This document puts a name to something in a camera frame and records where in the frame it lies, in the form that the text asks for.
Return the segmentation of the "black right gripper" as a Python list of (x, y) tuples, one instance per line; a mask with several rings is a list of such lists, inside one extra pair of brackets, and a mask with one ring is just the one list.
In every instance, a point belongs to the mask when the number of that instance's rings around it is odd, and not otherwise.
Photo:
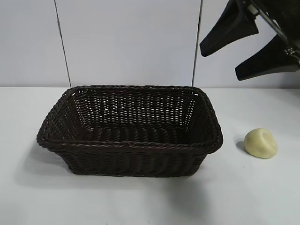
[(300, 69), (300, 2), (298, 0), (230, 0), (217, 23), (200, 43), (203, 57), (258, 33), (257, 16), (275, 31), (259, 52), (235, 68), (239, 81)]

